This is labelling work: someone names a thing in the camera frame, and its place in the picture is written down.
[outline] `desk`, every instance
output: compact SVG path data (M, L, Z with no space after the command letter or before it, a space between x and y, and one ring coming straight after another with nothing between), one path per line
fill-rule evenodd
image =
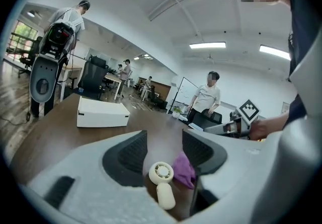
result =
M78 83L78 79L79 79L79 75L82 71L82 67L78 66L78 65L67 65L66 68L62 68L62 71L64 71L62 80L63 82L61 83L61 92L60 92L60 101L62 102L64 99L64 91L65 91L65 85L66 82L68 81L70 72L74 72L74 71L78 71L78 77L75 81L75 83Z
M122 80L119 79L117 76L113 75L113 74L107 74L105 76L106 79L108 80L111 80L111 81L114 81L114 82L117 82L118 83L118 86L117 86L117 89L116 89L116 93L115 93L115 96L114 96L114 100L116 100L116 97L117 97L117 93L119 92L119 89L120 89L120 86L121 86L121 83L122 83Z
M67 97L44 116L25 138L10 165L17 182L28 183L40 171L65 158L74 148L128 132L147 130L148 154L165 154L169 164L182 151L182 129L187 126L169 114L131 108L128 109L131 115L127 126L77 128L79 98L77 94ZM148 168L144 168L143 172L147 173L154 160L149 157L145 162ZM156 186L148 178L145 182L149 194L156 199ZM176 207L168 212L178 220L184 219L189 215L193 190L177 181L172 185Z
M151 92L151 90L146 90L146 92L145 92L145 94L144 94L144 96L143 96L143 99L142 99L142 101L144 101L145 100L145 96L148 94L148 93L150 93Z

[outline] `person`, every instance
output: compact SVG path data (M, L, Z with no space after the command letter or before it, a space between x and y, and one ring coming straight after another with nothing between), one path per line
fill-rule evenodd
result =
M188 121L192 122L197 112L208 110L208 114L212 114L214 110L220 105L220 89L217 86L217 81L220 76L217 72L211 71L207 77L207 84L198 88L195 96L192 98L188 106Z
M73 41L73 44L71 44L70 49L74 49L76 46L77 41L79 40L80 33L85 29L84 21L82 18L82 15L87 12L87 10L90 8L91 4L87 0L83 0L75 8L63 8L57 10L49 19L48 23L46 24L44 28L44 33L46 35L47 31L49 30L50 26L54 24L57 20L63 19L65 13L70 13L69 21L77 21L79 24L75 25L75 40ZM62 57L58 61L58 73L56 78L56 84L61 72L61 69L64 64L67 64L67 57ZM46 115L52 108L54 107L54 98L55 98L55 90L56 90L56 84L54 87L54 91L52 93L52 96L50 99L45 103L44 106L44 115ZM34 117L39 117L39 103L36 102L33 98L31 98L31 112Z
M122 83L121 83L121 85L120 85L120 89L119 89L119 91L118 91L118 93L117 93L119 96L121 95L121 92L122 92L122 89L123 89L124 83L125 83L125 81L127 80L128 75L129 75L129 73L130 73L130 71L131 71L131 65L130 65L131 61L130 61L129 59L127 59L127 60L125 60L124 62L125 62L125 64L126 64L126 66L124 67L124 69L121 69L121 70L120 70L120 79L122 80Z
M312 46L321 27L321 18L312 7L309 0L242 0L266 2L271 5L283 3L292 13L292 33L288 38L291 58L290 75L305 57ZM290 105L289 111L284 114L264 120L255 121L251 125L251 140L266 138L270 133L281 131L290 122L306 115L305 107L299 95Z
M144 98L144 94L146 93L146 90L151 88L151 79L152 77L149 76L149 78L144 81L143 91L141 93L141 99Z

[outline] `floor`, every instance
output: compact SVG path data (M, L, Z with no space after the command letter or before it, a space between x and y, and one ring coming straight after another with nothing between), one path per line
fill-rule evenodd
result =
M0 64L0 117L11 121L10 123L0 119L1 147L8 163L34 125L44 117L44 105L40 105L39 118L31 116L30 121L26 122L28 85L29 75L24 73L18 78L18 68L6 61ZM135 107L141 110L159 111L152 108L148 101L143 102L132 88L124 87L122 93L124 98L118 97L114 101L113 93L106 91L101 96L101 100L123 103L126 108ZM59 103L59 95L60 87L56 89L55 105Z

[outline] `ceiling light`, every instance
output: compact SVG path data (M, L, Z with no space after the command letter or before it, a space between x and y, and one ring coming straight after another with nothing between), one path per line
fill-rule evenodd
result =
M283 57L285 59L291 60L289 53L287 53L285 51L282 51L282 50L279 50L279 49L274 49L274 48L271 48L271 47L267 47L265 45L260 46L260 52L269 53L269 54L272 54L272 55L276 55L276 56Z
M30 10L29 12L27 12L27 15L30 17L35 17L35 11Z
M190 48L192 49L204 49L204 48L225 48L225 42L206 42L206 43L196 43L190 44Z

